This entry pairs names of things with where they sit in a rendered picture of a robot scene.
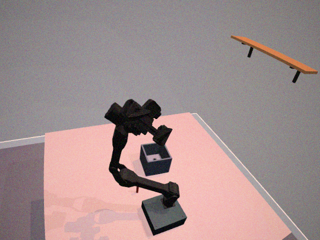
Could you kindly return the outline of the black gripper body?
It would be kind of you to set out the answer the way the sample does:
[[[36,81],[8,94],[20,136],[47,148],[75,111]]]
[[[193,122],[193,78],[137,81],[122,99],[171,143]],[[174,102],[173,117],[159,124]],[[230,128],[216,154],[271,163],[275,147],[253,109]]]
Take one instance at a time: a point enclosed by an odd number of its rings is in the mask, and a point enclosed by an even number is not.
[[[163,125],[160,125],[158,127],[158,129],[156,129],[155,127],[153,127],[153,120],[148,117],[148,116],[145,116],[145,117],[142,117],[142,118],[139,118],[137,120],[134,120],[134,121],[130,121],[127,117],[126,117],[126,114],[127,114],[127,111],[129,110],[130,106],[132,105],[132,103],[134,102],[133,99],[128,99],[125,104],[123,105],[122,109],[120,110],[119,112],[119,115],[125,119],[128,123],[128,128],[133,132],[133,133],[136,133],[137,135],[140,135],[141,133],[143,135],[146,135],[147,132],[149,132],[150,134],[153,135],[153,138],[152,140],[157,143],[159,146],[164,146],[170,136],[170,134],[167,135],[164,143],[159,143],[156,139],[163,127]]]

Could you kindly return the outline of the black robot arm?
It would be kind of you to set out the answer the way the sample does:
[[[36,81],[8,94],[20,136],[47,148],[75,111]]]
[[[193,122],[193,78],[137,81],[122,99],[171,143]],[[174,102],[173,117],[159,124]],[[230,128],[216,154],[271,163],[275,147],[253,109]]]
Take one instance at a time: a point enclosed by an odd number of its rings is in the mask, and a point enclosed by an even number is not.
[[[152,99],[148,99],[141,108],[150,110],[150,114],[147,116],[152,120],[154,120],[154,118],[157,119],[162,114],[161,107]],[[122,107],[119,104],[113,103],[104,116],[115,125],[112,138],[113,152],[108,168],[109,172],[120,186],[127,188],[139,187],[163,194],[161,202],[164,209],[174,207],[176,205],[175,202],[180,197],[180,190],[177,183],[170,181],[169,183],[163,184],[138,176],[134,171],[126,168],[124,164],[119,163],[121,152],[128,142],[128,134],[132,133],[137,136],[136,133],[128,128],[129,121],[127,122],[120,116],[121,109]],[[118,171],[118,168],[120,171]]]

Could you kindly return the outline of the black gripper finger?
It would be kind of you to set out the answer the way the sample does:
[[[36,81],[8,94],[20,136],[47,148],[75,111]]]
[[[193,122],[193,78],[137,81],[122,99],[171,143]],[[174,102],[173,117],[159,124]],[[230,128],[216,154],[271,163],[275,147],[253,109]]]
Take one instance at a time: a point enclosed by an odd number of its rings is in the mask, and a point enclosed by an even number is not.
[[[143,118],[150,114],[150,110],[142,108],[136,101],[132,103],[130,108],[126,113],[126,118],[129,119],[131,122]]]
[[[159,134],[158,134],[158,136],[156,138],[156,140],[159,143],[163,144],[165,139],[166,139],[166,137],[167,137],[167,135],[169,135],[172,132],[172,130],[173,130],[172,128],[168,128],[165,125],[163,125],[162,129],[160,130],[160,132],[159,132]]]

